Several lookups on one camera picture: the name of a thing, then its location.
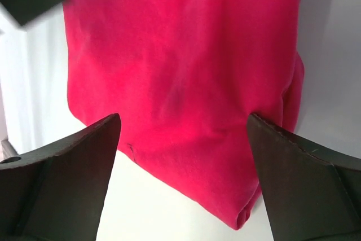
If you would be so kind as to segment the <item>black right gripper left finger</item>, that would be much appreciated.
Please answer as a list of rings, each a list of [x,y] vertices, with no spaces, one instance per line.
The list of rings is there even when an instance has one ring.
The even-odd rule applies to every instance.
[[[95,240],[121,131],[118,114],[1,162],[2,240]]]

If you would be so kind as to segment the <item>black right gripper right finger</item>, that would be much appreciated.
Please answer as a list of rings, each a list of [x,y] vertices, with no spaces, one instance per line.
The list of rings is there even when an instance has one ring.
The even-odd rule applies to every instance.
[[[359,240],[360,159],[252,114],[247,132],[275,240]]]

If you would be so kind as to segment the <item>pink t shirt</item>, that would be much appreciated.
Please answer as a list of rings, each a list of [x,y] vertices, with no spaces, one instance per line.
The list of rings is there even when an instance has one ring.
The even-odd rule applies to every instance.
[[[118,149],[237,230],[261,193],[251,113],[294,131],[301,0],[71,0],[67,100],[118,113]]]

